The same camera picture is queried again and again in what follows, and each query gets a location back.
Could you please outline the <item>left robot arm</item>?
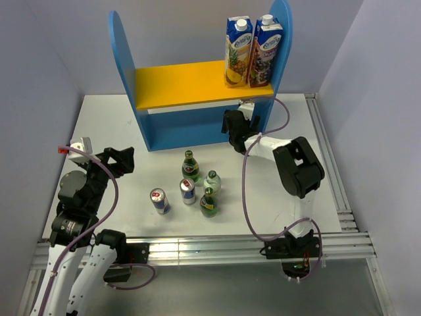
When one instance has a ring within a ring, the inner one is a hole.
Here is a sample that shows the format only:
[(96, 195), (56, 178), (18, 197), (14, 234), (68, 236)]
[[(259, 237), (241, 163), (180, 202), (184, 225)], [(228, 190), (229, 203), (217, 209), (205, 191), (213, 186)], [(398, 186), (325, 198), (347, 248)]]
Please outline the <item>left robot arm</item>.
[(82, 161), (78, 171), (65, 174), (58, 193), (57, 216), (51, 225), (49, 259), (40, 293), (32, 315), (64, 315), (78, 265), (85, 254), (93, 231), (104, 222), (97, 216), (107, 184), (119, 194), (117, 178), (134, 171), (134, 148), (107, 147), (92, 155), (70, 145), (59, 153), (77, 153)]

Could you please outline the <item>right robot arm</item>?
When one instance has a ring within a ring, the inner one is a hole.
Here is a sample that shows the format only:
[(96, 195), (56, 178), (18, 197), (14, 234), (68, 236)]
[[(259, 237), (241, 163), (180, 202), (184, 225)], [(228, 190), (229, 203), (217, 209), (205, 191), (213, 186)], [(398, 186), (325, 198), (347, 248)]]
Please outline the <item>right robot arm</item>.
[[(222, 133), (229, 135), (229, 143), (244, 156), (241, 193), (247, 226), (253, 235), (264, 242), (273, 242), (283, 236), (285, 250), (291, 256), (300, 256), (315, 240), (318, 228), (313, 220), (314, 196), (325, 177), (324, 168), (308, 140), (299, 136), (292, 140), (271, 138), (257, 131), (244, 113), (238, 110), (224, 112)], [(245, 171), (247, 159), (259, 157), (273, 161), (284, 190), (294, 198), (293, 223), (271, 238), (259, 236), (249, 220), (245, 201)]]

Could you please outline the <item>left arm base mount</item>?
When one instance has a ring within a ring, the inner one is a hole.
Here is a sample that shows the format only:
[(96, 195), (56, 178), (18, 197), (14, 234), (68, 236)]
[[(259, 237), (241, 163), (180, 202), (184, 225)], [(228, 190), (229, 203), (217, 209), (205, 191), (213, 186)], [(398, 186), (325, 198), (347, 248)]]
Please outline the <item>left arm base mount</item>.
[[(127, 244), (123, 254), (114, 261), (112, 265), (122, 265), (129, 263), (146, 264), (149, 256), (148, 243)], [(132, 275), (133, 267), (111, 267), (109, 268), (103, 280), (108, 283), (128, 282)]]

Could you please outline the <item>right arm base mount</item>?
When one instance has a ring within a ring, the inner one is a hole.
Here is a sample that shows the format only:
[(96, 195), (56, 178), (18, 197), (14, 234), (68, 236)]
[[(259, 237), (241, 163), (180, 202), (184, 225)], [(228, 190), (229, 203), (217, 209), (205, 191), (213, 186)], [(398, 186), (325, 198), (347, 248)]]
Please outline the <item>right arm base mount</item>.
[(288, 277), (302, 278), (310, 273), (310, 259), (317, 259), (320, 250), (320, 239), (310, 229), (309, 233), (299, 238), (286, 232), (283, 238), (265, 242), (259, 253), (269, 260), (292, 259), (291, 262), (281, 263), (282, 271)]

